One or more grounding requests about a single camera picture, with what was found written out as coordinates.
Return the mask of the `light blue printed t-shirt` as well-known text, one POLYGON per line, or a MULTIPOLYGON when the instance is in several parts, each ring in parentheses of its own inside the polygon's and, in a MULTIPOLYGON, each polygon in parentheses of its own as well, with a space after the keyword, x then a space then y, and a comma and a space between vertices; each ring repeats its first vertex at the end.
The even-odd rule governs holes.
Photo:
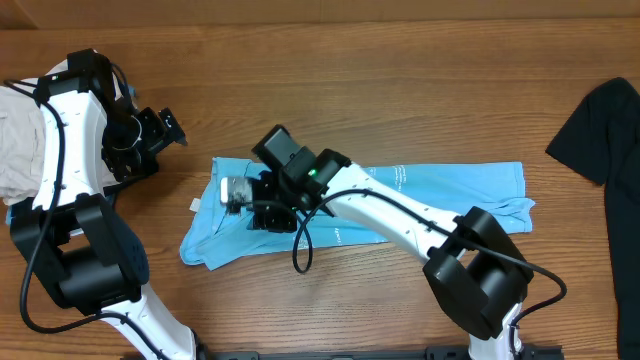
MULTIPOLYGON (((229 215, 220 203, 220 180, 257 177, 266 167, 249 159, 214 159, 212 175, 181 247, 187 265, 214 270, 240 257, 283 252, 295 233, 250 230, 249 211, 229 215)), ((324 195, 326 208, 307 227, 311 246, 332 247, 391 241, 426 261, 456 227, 454 218, 472 207, 490 213, 506 233, 533 229, 534 201, 526 195, 519 162, 485 164, 358 165, 343 170, 324 195)))

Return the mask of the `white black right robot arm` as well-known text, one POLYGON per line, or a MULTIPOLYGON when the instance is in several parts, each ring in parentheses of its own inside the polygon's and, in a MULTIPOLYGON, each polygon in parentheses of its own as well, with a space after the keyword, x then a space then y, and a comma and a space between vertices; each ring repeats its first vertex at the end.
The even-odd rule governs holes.
POLYGON ((318 212, 355 222, 420 261, 442 311, 469 334, 470 358, 521 358, 513 322, 533 272, 490 213, 473 207, 459 215, 420 203, 336 151, 314 154, 281 125, 252 151, 268 169, 259 178, 220 180, 229 213, 249 208, 256 228, 298 237, 318 212))

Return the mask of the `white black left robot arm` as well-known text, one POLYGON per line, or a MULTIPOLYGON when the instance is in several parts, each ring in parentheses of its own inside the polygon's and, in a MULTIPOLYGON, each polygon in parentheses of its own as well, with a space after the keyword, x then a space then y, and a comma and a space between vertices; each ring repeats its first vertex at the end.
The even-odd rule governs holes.
POLYGON ((78 310, 81 325, 111 325, 145 359, 206 358, 152 289, 144 247, 110 202, 157 172, 160 151, 185 143, 172 112, 139 109, 122 70, 94 49, 70 53, 64 71, 9 87, 45 122, 38 193, 10 225, 24 282, 38 280, 58 307, 78 310))

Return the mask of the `beige folded garment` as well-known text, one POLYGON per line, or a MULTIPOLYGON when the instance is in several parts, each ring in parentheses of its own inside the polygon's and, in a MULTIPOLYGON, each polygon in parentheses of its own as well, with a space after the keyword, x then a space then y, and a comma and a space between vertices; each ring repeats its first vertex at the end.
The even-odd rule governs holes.
POLYGON ((114 95, 95 91, 95 66, 65 67, 1 87, 1 198, 44 210, 105 193, 103 134, 114 95))

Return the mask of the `black folded garment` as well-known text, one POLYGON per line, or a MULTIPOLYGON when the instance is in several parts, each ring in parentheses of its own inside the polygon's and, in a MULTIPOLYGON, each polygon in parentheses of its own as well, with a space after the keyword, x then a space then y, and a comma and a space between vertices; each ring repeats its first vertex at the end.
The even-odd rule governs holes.
MULTIPOLYGON (((139 175, 129 177, 124 181, 117 181, 114 175, 106 170, 103 178, 105 195, 109 197, 144 178, 145 175, 139 175)), ((6 173, 1 175, 1 199, 8 208, 5 218, 7 225, 10 225, 12 220, 18 216, 18 213, 22 211, 19 203, 28 201, 36 196, 41 179, 41 173, 24 175, 18 172, 14 175, 7 175, 6 173)))

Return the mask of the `blue folded jeans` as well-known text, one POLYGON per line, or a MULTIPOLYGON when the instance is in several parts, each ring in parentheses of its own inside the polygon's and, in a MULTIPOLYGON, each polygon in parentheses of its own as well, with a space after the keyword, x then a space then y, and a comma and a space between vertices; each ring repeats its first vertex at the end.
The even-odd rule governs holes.
MULTIPOLYGON (((101 159, 106 111, 89 92, 55 95, 49 104, 64 124, 65 158, 59 205, 70 204, 81 193, 104 195, 118 181, 101 159)), ((29 211, 47 210, 59 151, 55 119, 45 106, 7 87, 1 89, 1 200, 8 206, 6 222, 18 217, 27 199, 29 211)))

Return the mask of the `black garment at right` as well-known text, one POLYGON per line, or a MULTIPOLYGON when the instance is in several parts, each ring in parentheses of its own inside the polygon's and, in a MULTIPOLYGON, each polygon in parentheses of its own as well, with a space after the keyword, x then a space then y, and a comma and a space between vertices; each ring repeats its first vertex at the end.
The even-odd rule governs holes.
POLYGON ((603 185, 618 305, 618 356, 639 357, 639 93, 624 78, 587 94, 546 153, 603 185))

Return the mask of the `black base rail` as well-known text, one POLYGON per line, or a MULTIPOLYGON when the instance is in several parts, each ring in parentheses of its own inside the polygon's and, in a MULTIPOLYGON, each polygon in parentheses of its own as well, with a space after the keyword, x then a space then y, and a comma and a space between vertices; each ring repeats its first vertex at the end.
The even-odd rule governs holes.
POLYGON ((465 346, 432 346, 422 351, 306 352, 260 354, 217 352, 213 360, 470 360, 465 346))

